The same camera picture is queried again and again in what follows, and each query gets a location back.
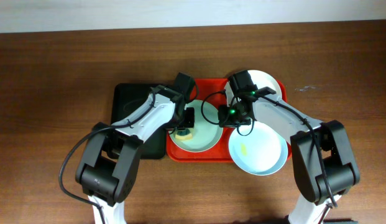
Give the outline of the mint green plate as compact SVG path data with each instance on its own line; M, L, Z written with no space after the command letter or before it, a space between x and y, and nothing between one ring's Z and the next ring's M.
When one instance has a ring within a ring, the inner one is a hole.
M179 148L188 152L203 152L211 149L218 143L223 133L223 128L217 125L218 110L212 104L205 102L203 112L206 119L204 119L201 113L202 103L202 100L193 100L186 106L195 109L195 122L191 128L193 138L186 141L175 139L177 131L170 135L171 140Z

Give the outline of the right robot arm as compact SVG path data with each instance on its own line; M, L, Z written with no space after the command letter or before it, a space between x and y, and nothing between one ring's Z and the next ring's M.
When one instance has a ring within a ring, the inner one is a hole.
M259 122L290 145L297 204L282 223L325 223L337 201L360 181L360 172L345 127L324 122L289 105L281 84L260 70L230 75L223 90L227 102L220 106L222 127L239 128Z

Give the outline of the white cream plate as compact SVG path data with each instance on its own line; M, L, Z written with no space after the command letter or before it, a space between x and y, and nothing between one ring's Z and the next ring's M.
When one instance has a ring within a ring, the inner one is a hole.
M248 73L250 75L253 84L257 85L257 88L263 88L266 86L271 87L271 89L275 90L277 95L279 95L282 100L287 100L287 94L284 85L282 83L279 83L276 79L274 79L274 77L272 77L268 73L260 70L243 70L243 72ZM231 104L232 97L234 96L229 82L226 82L224 89L226 91L226 104L229 106Z

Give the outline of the red plastic tray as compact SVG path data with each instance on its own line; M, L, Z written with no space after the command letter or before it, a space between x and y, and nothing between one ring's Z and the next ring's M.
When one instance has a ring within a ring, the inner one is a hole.
M198 100L204 100L209 94L224 89L226 78L199 78L195 82L198 85ZM218 143L204 152L188 152L179 148L170 136L167 136L167 155L176 162L232 162L229 154L228 141L234 131L233 128L224 128Z

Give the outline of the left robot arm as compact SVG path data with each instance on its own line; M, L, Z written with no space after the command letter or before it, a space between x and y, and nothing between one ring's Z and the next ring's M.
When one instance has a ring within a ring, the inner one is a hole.
M124 223L123 202L136 181L142 145L159 129L192 127L187 112L196 83L179 73L171 86L152 88L147 99L126 118L110 126L98 123L87 143L75 179L88 195L96 223Z

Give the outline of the black plastic tray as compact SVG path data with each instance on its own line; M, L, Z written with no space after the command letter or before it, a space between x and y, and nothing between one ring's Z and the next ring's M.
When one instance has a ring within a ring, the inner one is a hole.
M120 83L114 89L111 124L129 116L142 105L151 88L157 84L146 83ZM166 133L164 129L158 129L141 145L141 159L162 159L166 150Z

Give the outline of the light blue plate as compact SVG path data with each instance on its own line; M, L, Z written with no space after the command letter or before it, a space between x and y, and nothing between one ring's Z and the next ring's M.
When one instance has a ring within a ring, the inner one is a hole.
M286 140L264 123L235 129L228 142L233 162L252 175L271 175L278 172L288 158Z

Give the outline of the green yellow sponge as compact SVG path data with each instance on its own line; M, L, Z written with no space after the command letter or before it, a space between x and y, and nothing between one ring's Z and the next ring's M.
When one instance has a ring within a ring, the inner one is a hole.
M178 129L175 134L175 139L186 141L193 138L193 133L191 128Z

